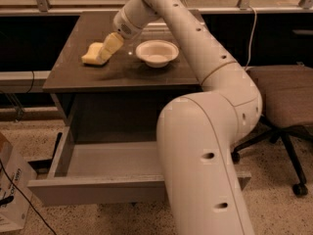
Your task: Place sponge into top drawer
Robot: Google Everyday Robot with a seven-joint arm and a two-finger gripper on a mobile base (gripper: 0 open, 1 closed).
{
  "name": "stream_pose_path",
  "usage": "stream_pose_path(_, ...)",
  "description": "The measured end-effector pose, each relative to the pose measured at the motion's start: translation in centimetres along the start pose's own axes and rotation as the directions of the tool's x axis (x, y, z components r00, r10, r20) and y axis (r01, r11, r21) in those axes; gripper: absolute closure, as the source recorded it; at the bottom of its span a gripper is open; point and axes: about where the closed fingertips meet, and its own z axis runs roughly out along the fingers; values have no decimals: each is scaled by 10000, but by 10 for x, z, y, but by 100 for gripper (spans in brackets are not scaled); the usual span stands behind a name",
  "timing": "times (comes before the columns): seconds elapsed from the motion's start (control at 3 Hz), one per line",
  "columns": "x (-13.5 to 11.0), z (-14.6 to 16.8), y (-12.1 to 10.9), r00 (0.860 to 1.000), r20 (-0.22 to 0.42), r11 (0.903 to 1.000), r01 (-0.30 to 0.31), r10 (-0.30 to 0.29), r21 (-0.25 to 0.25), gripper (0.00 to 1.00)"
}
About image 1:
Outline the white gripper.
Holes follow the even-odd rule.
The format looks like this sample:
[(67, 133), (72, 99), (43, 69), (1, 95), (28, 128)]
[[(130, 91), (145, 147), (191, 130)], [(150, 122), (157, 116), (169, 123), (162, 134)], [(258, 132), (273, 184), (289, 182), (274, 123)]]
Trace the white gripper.
[(99, 52), (99, 58), (103, 63), (108, 61), (122, 47), (124, 43), (123, 38), (134, 39), (142, 32), (142, 28), (135, 26), (127, 19), (123, 9), (114, 16), (112, 28), (115, 32), (110, 33), (106, 37)]

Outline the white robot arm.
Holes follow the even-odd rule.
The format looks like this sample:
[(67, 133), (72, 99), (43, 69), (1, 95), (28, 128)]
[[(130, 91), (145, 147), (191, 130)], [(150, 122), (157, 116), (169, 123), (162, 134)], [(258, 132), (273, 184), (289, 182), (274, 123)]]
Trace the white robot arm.
[(156, 128), (178, 235), (254, 235), (231, 147), (256, 126), (260, 93), (181, 0), (130, 0), (116, 21), (140, 30), (155, 17), (167, 24), (202, 88), (168, 103)]

